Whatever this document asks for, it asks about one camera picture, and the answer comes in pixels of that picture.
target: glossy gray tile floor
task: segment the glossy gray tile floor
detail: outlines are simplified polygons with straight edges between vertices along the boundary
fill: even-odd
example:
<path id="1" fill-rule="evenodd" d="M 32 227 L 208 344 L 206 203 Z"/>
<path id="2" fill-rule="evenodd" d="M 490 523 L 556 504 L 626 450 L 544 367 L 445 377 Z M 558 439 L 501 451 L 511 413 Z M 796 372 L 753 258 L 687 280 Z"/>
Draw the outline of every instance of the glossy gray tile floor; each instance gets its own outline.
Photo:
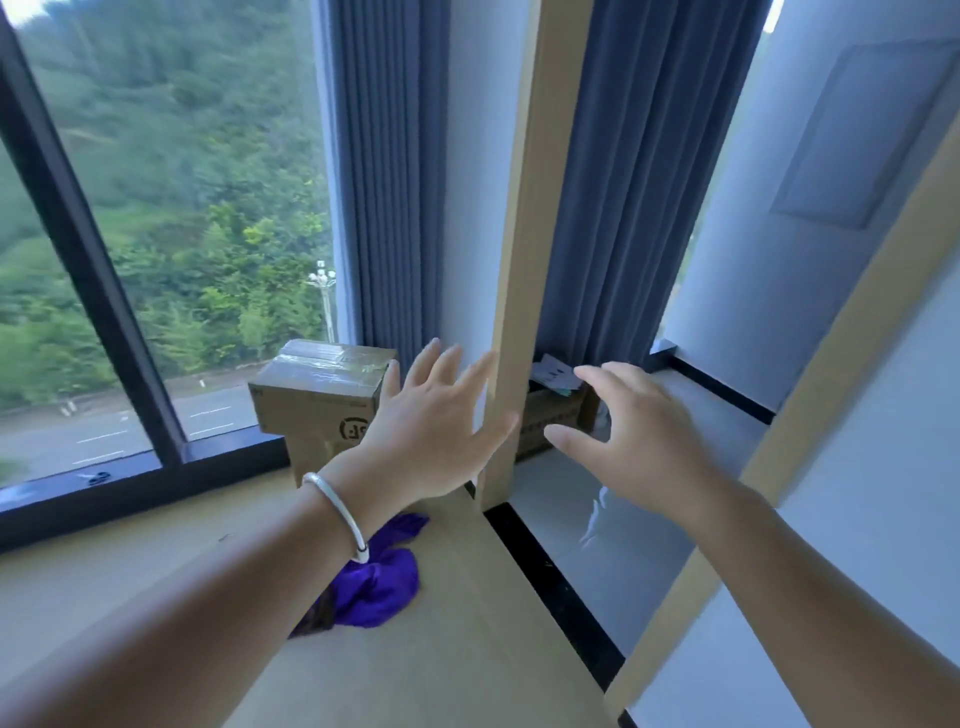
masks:
<path id="1" fill-rule="evenodd" d="M 766 425 L 676 372 L 657 378 L 690 410 L 717 462 L 739 473 Z M 599 422 L 595 434 L 605 439 L 608 426 Z M 693 549 L 686 535 L 556 450 L 516 466 L 510 502 L 613 643 L 630 654 Z"/>

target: left hand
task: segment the left hand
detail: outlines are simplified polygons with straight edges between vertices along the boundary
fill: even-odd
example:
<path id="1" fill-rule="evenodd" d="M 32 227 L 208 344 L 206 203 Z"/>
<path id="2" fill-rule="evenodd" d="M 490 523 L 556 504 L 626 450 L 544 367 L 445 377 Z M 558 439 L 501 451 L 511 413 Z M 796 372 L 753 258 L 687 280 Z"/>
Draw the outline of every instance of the left hand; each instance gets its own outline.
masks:
<path id="1" fill-rule="evenodd" d="M 462 355 L 459 345 L 441 353 L 434 339 L 402 388 L 399 365 L 390 362 L 379 409 L 360 445 L 321 470 L 366 535 L 414 502 L 444 496 L 476 477 L 519 422 L 511 412 L 473 432 L 473 409 L 496 356 L 485 353 L 458 378 Z"/>

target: forest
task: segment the forest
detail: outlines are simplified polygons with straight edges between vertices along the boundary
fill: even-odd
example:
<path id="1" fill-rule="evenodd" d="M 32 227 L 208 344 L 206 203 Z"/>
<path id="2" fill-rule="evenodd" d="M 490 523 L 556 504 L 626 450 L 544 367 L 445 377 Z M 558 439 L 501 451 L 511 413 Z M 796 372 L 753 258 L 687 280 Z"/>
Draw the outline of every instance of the forest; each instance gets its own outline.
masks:
<path id="1" fill-rule="evenodd" d="M 44 10 L 18 39 L 161 374 L 323 338 L 308 275 L 331 233 L 306 0 Z M 0 341 L 0 412 L 117 386 L 2 151 Z"/>

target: glass pane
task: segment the glass pane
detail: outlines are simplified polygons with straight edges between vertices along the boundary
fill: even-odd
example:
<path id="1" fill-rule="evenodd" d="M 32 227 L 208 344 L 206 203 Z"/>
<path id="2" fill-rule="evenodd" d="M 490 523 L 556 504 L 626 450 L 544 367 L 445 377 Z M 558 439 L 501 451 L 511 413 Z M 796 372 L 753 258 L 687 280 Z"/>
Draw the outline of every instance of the glass pane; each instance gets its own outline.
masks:
<path id="1" fill-rule="evenodd" d="M 0 488 L 152 448 L 3 146 L 0 341 Z"/>
<path id="2" fill-rule="evenodd" d="M 59 2 L 17 24 L 191 439 L 255 425 L 248 378 L 329 335 L 309 2 Z"/>
<path id="3" fill-rule="evenodd" d="M 736 109 L 733 110 L 733 118 L 730 121 L 730 127 L 727 129 L 727 139 L 733 138 L 737 128 L 743 121 L 743 114 L 746 112 L 746 109 L 750 108 L 750 99 L 754 94 L 754 86 L 756 84 L 756 70 L 762 65 L 763 57 L 766 55 L 767 46 L 770 44 L 770 36 L 777 28 L 777 23 L 780 20 L 780 13 L 783 10 L 783 1 L 784 0 L 774 0 L 773 4 L 770 6 L 770 12 L 767 14 L 766 23 L 763 25 L 763 32 L 760 34 L 759 42 L 756 45 L 756 51 L 754 51 L 754 58 L 750 62 L 750 70 L 747 72 L 747 78 L 744 80 L 743 89 L 740 91 L 740 98 L 736 102 Z M 666 309 L 663 311 L 663 316 L 660 320 L 660 330 L 657 332 L 658 338 L 663 336 L 665 322 L 670 314 L 670 306 L 677 300 L 680 289 L 684 285 L 686 269 L 690 266 L 690 259 L 693 257 L 693 252 L 697 248 L 697 239 L 700 237 L 700 230 L 704 224 L 704 213 L 709 208 L 717 182 L 723 179 L 724 170 L 727 168 L 729 151 L 730 147 L 727 145 L 725 139 L 723 146 L 720 148 L 720 155 L 717 157 L 716 166 L 713 168 L 713 176 L 710 177 L 710 182 L 707 186 L 707 194 L 704 197 L 704 203 L 700 206 L 700 213 L 697 215 L 697 221 L 693 225 L 693 232 L 690 234 L 690 240 L 686 244 L 684 260 L 680 264 L 680 272 L 677 274 L 677 279 L 674 281 L 673 289 L 670 291 L 670 298 L 667 301 Z"/>

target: bracelet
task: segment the bracelet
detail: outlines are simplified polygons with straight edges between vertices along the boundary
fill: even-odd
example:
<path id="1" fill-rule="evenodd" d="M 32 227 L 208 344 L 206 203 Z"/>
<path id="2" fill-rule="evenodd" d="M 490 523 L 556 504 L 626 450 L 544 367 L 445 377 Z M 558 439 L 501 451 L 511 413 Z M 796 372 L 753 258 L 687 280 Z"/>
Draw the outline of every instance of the bracelet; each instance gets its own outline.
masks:
<path id="1" fill-rule="evenodd" d="M 336 491 L 333 490 L 328 482 L 316 473 L 307 473 L 303 476 L 301 484 L 306 485 L 307 483 L 316 485 L 320 489 L 320 492 L 326 496 L 327 500 L 333 503 L 333 506 L 340 511 L 340 515 L 344 517 L 344 521 L 347 522 L 347 526 L 357 542 L 357 555 L 354 556 L 352 560 L 358 564 L 366 564 L 370 560 L 370 550 L 367 548 L 367 542 L 364 541 L 363 534 L 360 533 L 360 526 L 357 525 L 357 521 L 353 519 L 344 502 L 340 500 L 340 496 L 337 495 Z"/>

